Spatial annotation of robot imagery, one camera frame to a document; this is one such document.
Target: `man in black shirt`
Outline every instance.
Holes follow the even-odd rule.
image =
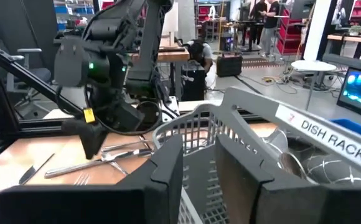
[[[250,13],[250,19],[256,21],[257,23],[262,23],[264,17],[260,12],[268,11],[268,5],[265,3],[265,0],[260,0],[254,5],[253,10]],[[252,43],[256,41],[256,44],[260,44],[261,34],[262,34],[263,25],[255,24],[250,29],[250,39],[249,39],[249,48],[252,50]]]
[[[262,38],[262,44],[263,44],[263,55],[262,57],[269,57],[270,55],[270,48],[272,44],[272,37],[274,37],[274,34],[276,33],[276,28],[278,26],[278,18],[275,16],[279,15],[280,11],[280,4],[277,0],[268,0],[268,2],[271,4],[269,11],[261,11],[261,15],[265,16],[266,21],[263,26],[263,38]]]

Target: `wooden table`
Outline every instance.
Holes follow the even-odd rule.
[[[361,35],[358,36],[345,36],[344,39],[341,35],[328,35],[327,39],[331,40],[326,46],[326,53],[340,55],[343,41],[357,42],[354,53],[354,58],[361,57]]]
[[[200,101],[179,102],[179,112],[181,114],[190,112],[190,111],[193,111],[198,105],[206,104],[206,103],[210,103],[210,104],[219,106],[221,104],[221,102],[222,102],[222,100],[200,100]],[[72,118],[72,117],[73,116],[64,113],[60,109],[53,109],[46,116],[44,116],[44,119]]]
[[[162,38],[160,41],[160,49],[182,49],[175,43],[170,43],[169,38]],[[139,54],[131,54],[132,60],[138,60]],[[159,52],[157,62],[185,62],[189,59],[187,50],[182,52]]]
[[[268,136],[276,128],[270,123],[252,124],[251,127],[259,136]],[[109,134],[103,146],[112,146],[123,144],[126,142],[138,141],[136,136],[119,136],[117,134]],[[134,150],[144,148],[142,144],[133,145],[124,150]],[[78,136],[53,137],[53,138],[34,138],[20,139],[8,147],[0,154],[0,190],[17,185],[20,177],[34,163],[41,161],[51,153],[55,155],[38,171],[33,178],[26,184],[70,184],[73,185],[81,173],[89,174],[90,180],[88,184],[115,184],[119,182],[124,175],[114,169],[110,165],[102,165],[78,172],[74,172],[52,179],[44,179],[44,173],[53,168],[63,166],[72,166],[86,162],[82,149],[82,144]],[[131,173],[136,170],[146,158],[129,158],[118,161],[126,171]]]

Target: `dish rack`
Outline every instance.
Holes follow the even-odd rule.
[[[215,166],[215,137],[226,134],[256,154],[273,157],[273,149],[242,118],[238,109],[298,135],[314,147],[336,156],[361,173],[361,136],[338,124],[274,99],[228,88],[220,106],[202,104],[193,112],[153,132],[159,149],[163,139],[181,134],[184,140],[184,176],[178,223],[228,223]]]

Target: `blue container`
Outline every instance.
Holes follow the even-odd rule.
[[[58,30],[65,30],[66,29],[66,24],[57,24],[57,29]]]
[[[55,7],[55,12],[56,13],[68,13],[67,7],[65,6],[56,6]]]
[[[361,135],[361,125],[348,119],[333,119],[332,122]]]
[[[93,8],[92,7],[79,7],[74,9],[75,13],[79,14],[93,14]]]

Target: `rug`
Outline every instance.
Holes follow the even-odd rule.
[[[270,68],[282,66],[276,62],[269,62],[266,58],[244,58],[242,68]]]

